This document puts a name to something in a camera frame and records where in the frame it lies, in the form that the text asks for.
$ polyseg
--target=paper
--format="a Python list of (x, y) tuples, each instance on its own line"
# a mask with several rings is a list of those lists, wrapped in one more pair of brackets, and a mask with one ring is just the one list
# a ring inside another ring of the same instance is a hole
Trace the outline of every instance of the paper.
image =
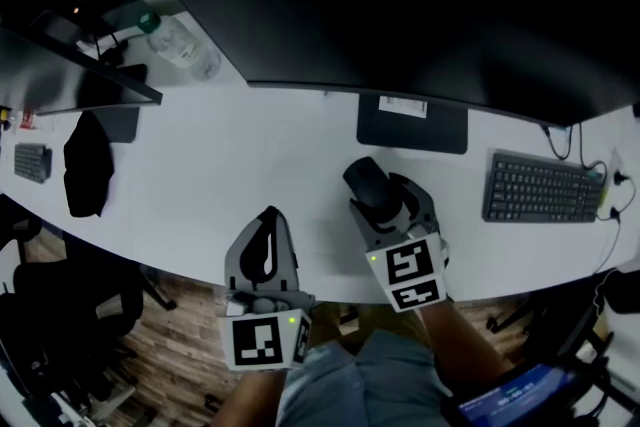
[(415, 116), (416, 118), (426, 119), (427, 117), (427, 102), (421, 102), (420, 100), (407, 100), (405, 98), (381, 96), (378, 109), (386, 112), (394, 112), (396, 114)]

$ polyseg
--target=desk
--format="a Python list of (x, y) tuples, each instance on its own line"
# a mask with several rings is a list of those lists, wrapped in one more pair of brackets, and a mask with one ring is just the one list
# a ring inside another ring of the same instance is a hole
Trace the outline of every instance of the desk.
[[(202, 34), (188, 15), (181, 19)], [(381, 302), (384, 294), (363, 258), (364, 244), (347, 208), (342, 173), (372, 155), (387, 172), (405, 175), (435, 201), (450, 244), (446, 284), (456, 300), (521, 293), (591, 274), (608, 253), (615, 223), (488, 224), (482, 197), (493, 149), (551, 155), (536, 124), (469, 112), (469, 150), (448, 155), (363, 146), (356, 141), (358, 98), (318, 91), (253, 89), (225, 59), (213, 83), (192, 83), (131, 41), (128, 64), (149, 66), (147, 83), (160, 107), (141, 110), (138, 136), (114, 145), (115, 174), (101, 218), (69, 215), (62, 148), (77, 114), (54, 119), (54, 131), (3, 134), (0, 188), (46, 221), (138, 262), (224, 283), (224, 257), (242, 228), (266, 206), (289, 221), (303, 290), (320, 300)], [(640, 124), (631, 108), (584, 125), (584, 156), (608, 162), (616, 146), (640, 185)], [(577, 131), (570, 161), (579, 162)], [(13, 143), (53, 148), (44, 185), (13, 175)], [(562, 141), (556, 143), (562, 149)], [(630, 189), (608, 201), (622, 204)], [(638, 252), (640, 200), (623, 215), (620, 239), (605, 268)]]

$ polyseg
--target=monitor base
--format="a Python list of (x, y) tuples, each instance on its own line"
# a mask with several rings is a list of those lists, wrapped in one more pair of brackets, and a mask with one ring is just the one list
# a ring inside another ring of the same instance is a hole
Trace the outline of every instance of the monitor base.
[(429, 103), (427, 117), (381, 111), (380, 97), (361, 95), (357, 139), (361, 144), (436, 151), (467, 152), (467, 109)]

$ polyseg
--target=black chair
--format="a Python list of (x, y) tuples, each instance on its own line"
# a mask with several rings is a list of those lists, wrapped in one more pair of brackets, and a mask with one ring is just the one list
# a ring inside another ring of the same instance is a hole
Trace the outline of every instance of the black chair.
[(16, 239), (20, 261), (25, 262), (24, 243), (35, 237), (42, 228), (42, 221), (27, 209), (18, 205), (6, 194), (0, 195), (0, 249)]
[[(176, 304), (160, 296), (137, 262), (69, 234), (64, 235), (64, 241), (66, 260), (22, 264), (16, 269), (16, 294), (33, 318), (39, 319), (43, 338), (61, 330), (82, 333), (82, 347), (75, 341), (65, 342), (62, 347), (51, 343), (62, 357), (69, 357), (67, 345), (70, 345), (76, 353), (84, 353), (89, 358), (94, 370), (110, 367), (127, 383), (135, 385), (137, 379), (124, 370), (121, 361), (135, 358), (137, 354), (118, 338), (128, 334), (142, 315), (143, 291), (167, 311)], [(109, 303), (112, 306), (104, 312), (104, 306)], [(85, 385), (94, 389), (99, 381), (89, 382), (86, 376), (83, 379)], [(105, 396), (107, 390), (99, 393)]]
[(532, 292), (525, 303), (502, 323), (490, 318), (487, 329), (498, 333), (533, 313), (525, 328), (529, 332), (522, 347), (525, 358), (554, 360), (575, 355), (585, 341), (601, 356), (614, 337), (610, 333), (603, 341), (593, 331), (606, 296), (605, 289), (601, 287), (596, 301), (596, 287), (604, 277), (604, 274), (599, 274)]
[(58, 349), (60, 342), (51, 343), (49, 337), (42, 336), (39, 319), (24, 308), (16, 294), (0, 296), (0, 318), (0, 366), (23, 397), (48, 402), (51, 393), (64, 391), (70, 403), (80, 408), (90, 405), (88, 393), (95, 392), (99, 398), (102, 389), (110, 390), (106, 379), (92, 386), (104, 376), (100, 372), (91, 376), (95, 369), (81, 353), (74, 352), (77, 345), (73, 341), (62, 344), (72, 354), (69, 359)]

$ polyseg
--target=small keyboard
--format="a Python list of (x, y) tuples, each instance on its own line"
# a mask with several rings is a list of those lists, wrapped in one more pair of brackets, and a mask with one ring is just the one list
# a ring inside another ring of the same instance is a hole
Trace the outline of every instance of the small keyboard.
[(16, 144), (13, 166), (16, 175), (44, 183), (51, 174), (51, 150), (44, 144)]
[(498, 223), (591, 223), (603, 175), (579, 165), (496, 152), (482, 217)]

